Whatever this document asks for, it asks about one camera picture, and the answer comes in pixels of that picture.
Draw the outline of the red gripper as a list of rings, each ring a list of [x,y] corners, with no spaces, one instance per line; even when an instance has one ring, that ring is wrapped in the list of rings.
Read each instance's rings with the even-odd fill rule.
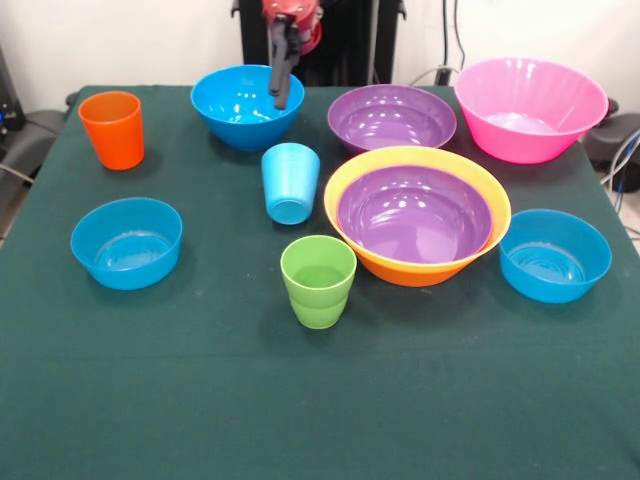
[[[276,109],[286,108],[284,93],[287,77],[285,60],[289,70],[299,63],[301,53],[307,54],[320,42],[322,35],[322,7],[318,0],[263,0],[265,16],[273,52],[269,93]]]

